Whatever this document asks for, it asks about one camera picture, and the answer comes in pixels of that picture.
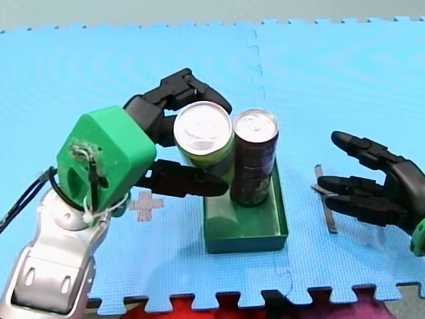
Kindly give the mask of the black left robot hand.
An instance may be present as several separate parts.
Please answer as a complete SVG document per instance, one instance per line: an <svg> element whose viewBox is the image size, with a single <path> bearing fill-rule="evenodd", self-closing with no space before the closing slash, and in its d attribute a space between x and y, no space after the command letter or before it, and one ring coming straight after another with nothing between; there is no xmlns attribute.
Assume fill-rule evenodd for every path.
<svg viewBox="0 0 425 319"><path fill-rule="evenodd" d="M214 88L196 78L190 68L183 68L160 80L159 86L144 94L132 96L123 109L147 134L154 144L164 148L178 146L175 126L179 111L190 104L217 105L224 115L232 112L228 100ZM144 173L135 184L153 193L173 197L198 195L214 197L228 190L228 183L203 168L182 165L176 161L158 159L150 166L151 175Z"/></svg>

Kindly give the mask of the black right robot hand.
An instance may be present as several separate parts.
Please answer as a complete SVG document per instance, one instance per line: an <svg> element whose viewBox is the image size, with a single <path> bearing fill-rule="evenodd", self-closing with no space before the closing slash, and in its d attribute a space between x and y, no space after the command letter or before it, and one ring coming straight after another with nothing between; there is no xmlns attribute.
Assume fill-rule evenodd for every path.
<svg viewBox="0 0 425 319"><path fill-rule="evenodd" d="M424 172L412 160L368 138L334 131L331 140L361 165L382 171L385 180L381 185L364 177L321 176L318 186L332 192L326 206L358 221L394 225L412 235L424 219Z"/></svg>

